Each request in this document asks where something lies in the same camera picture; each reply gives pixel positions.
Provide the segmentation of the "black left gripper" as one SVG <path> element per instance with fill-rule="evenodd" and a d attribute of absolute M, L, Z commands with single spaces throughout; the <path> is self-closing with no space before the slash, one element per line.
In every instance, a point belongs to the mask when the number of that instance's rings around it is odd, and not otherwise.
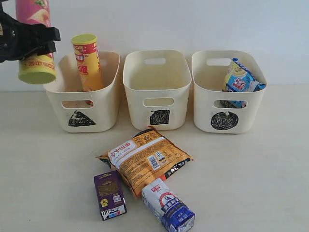
<path fill-rule="evenodd" d="M 15 61 L 56 51 L 60 32 L 44 24 L 24 24 L 0 12 L 0 61 Z"/>

